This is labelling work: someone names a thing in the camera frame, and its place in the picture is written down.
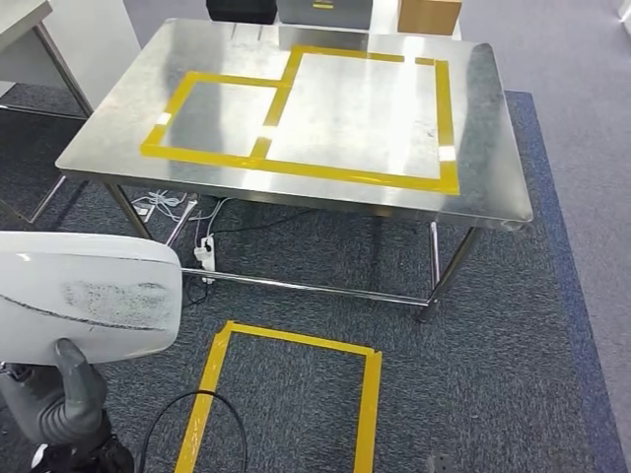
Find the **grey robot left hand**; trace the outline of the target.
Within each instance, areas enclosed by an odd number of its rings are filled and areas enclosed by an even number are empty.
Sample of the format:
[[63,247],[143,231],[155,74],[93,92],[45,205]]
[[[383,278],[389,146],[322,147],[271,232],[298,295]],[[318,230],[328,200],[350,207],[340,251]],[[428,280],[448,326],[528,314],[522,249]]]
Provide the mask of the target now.
[[52,366],[8,364],[1,393],[23,433],[49,445],[100,442],[111,433],[106,383],[69,339],[53,348]]

